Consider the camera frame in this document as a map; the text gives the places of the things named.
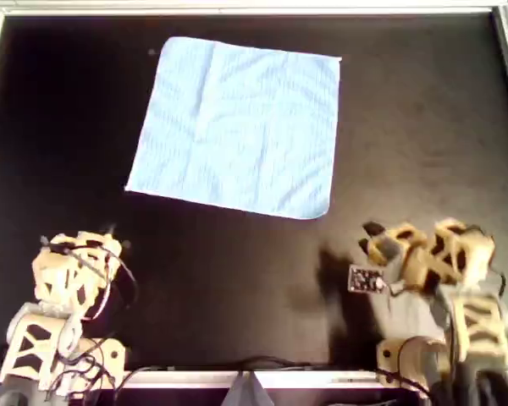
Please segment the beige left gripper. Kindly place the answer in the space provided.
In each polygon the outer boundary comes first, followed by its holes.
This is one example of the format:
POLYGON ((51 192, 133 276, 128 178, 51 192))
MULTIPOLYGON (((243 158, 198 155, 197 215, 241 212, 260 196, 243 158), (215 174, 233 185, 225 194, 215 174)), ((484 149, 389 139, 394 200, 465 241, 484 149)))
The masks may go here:
POLYGON ((120 267, 121 243, 111 233, 80 231, 41 240, 32 261, 35 296, 77 315, 100 315, 120 267))

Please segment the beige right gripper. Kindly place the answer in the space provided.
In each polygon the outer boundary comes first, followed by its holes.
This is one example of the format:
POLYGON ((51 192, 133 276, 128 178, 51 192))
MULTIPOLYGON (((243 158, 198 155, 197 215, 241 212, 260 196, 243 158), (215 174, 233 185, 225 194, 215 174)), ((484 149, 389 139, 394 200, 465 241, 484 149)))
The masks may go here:
POLYGON ((433 292, 439 276, 428 265, 427 235, 414 226, 387 228, 379 222, 362 224, 369 239, 358 245, 367 260, 383 269, 384 281, 401 283, 404 290, 433 292))

